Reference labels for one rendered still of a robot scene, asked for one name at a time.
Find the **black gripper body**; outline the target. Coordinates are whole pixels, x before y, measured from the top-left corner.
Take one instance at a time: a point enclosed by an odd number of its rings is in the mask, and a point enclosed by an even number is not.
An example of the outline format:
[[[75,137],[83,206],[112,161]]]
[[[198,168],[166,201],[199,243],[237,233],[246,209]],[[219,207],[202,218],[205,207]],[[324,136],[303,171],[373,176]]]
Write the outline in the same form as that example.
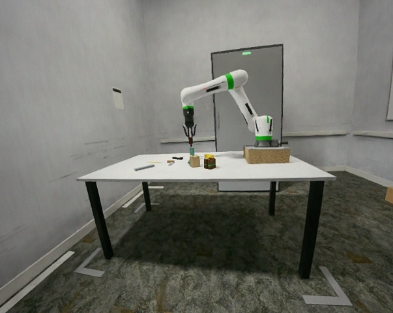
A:
[[[184,118],[185,118],[185,125],[186,125],[186,127],[187,127],[187,124],[189,125],[189,128],[190,128],[190,124],[192,124],[192,127],[193,127],[193,125],[194,125],[194,116],[193,115],[185,115]]]

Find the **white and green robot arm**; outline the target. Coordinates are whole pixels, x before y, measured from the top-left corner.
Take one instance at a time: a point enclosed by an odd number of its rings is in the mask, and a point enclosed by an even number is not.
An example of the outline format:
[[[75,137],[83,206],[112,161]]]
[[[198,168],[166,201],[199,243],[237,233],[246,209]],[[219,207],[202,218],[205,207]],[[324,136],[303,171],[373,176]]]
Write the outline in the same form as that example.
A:
[[[183,89],[181,99],[186,102],[182,101],[183,115],[194,115],[194,100],[228,90],[238,104],[248,129],[251,132],[255,132],[256,141],[254,147],[278,147],[280,144],[288,144],[288,142],[272,140],[272,117],[257,116],[242,87],[247,81],[247,72],[245,70],[236,70],[210,82]]]

